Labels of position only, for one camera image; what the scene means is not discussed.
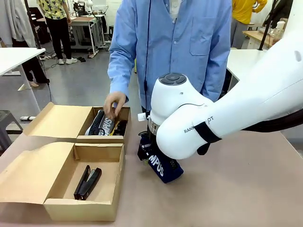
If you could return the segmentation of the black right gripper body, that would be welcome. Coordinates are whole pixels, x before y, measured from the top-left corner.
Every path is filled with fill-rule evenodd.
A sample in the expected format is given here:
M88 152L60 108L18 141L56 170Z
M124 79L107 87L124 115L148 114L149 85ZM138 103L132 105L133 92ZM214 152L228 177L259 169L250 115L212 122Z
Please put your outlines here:
M158 150L156 136L149 129L141 133L141 147L143 150L149 150L153 153L156 153Z

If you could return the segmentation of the person's right hand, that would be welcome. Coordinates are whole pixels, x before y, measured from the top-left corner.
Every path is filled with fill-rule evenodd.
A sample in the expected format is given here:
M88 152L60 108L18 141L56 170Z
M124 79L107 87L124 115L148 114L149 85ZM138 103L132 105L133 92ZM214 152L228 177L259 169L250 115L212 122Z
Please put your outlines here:
M103 106L106 117L109 119L116 118L125 102L126 95L122 92L117 91L108 94Z

